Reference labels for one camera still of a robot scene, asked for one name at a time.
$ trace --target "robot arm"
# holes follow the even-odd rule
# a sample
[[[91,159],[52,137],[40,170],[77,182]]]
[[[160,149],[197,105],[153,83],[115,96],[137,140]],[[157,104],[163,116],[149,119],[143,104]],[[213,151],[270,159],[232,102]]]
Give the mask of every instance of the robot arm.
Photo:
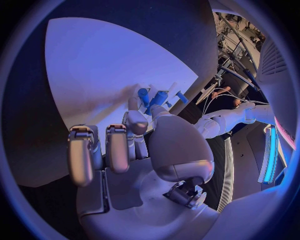
[[[237,124],[253,124],[255,121],[275,124],[274,113],[270,105],[255,105],[244,102],[233,110],[219,110],[203,115],[194,125],[206,139],[228,133]]]

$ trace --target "white panel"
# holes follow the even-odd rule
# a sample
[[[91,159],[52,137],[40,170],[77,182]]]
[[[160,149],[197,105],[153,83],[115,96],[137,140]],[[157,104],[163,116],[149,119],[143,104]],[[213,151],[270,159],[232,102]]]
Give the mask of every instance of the white panel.
[[[51,92],[66,127],[97,125],[102,153],[105,128],[122,122],[127,100],[137,96],[139,86],[168,91],[177,82],[168,98],[175,104],[176,91],[185,93],[198,77],[150,39],[89,18],[50,20],[45,61]]]

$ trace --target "blue led light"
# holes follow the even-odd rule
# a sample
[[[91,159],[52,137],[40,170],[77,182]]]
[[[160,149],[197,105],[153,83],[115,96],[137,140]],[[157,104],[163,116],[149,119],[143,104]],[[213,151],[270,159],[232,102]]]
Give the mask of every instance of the blue led light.
[[[276,162],[277,162],[277,144],[278,144],[278,135],[276,132],[275,126],[271,127],[271,141],[270,141],[270,153],[269,153],[269,159],[267,163],[267,169],[264,175],[264,183],[271,183],[273,180],[274,172],[275,172],[275,167],[276,167]]]

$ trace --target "vent grille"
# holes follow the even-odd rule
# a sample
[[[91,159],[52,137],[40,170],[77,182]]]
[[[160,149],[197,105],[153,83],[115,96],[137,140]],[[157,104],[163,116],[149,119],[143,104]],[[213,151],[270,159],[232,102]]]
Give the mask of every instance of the vent grille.
[[[274,42],[272,42],[265,50],[265,54],[262,58],[261,73],[263,75],[271,75],[285,70],[287,70],[287,65],[278,48]]]

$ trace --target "blue object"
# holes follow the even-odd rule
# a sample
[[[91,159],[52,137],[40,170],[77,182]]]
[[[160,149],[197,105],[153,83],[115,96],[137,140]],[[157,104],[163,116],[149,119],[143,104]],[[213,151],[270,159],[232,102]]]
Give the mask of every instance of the blue object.
[[[278,135],[275,126],[271,127],[270,135],[270,153],[267,169],[263,179],[264,184],[270,184],[273,181],[278,156]]]
[[[142,101],[142,104],[144,105],[145,108],[149,107],[149,96],[148,96],[148,91],[146,88],[141,88],[137,92],[140,100]]]
[[[165,104],[167,105],[168,108],[172,107],[172,104],[169,103],[168,101],[166,101]]]
[[[189,102],[189,100],[181,93],[181,91],[177,92],[176,94],[180,100],[184,103],[187,104]]]
[[[151,116],[150,108],[152,105],[156,104],[161,106],[165,100],[168,98],[168,94],[165,91],[158,91],[154,98],[150,101],[149,107],[145,111],[145,114]]]

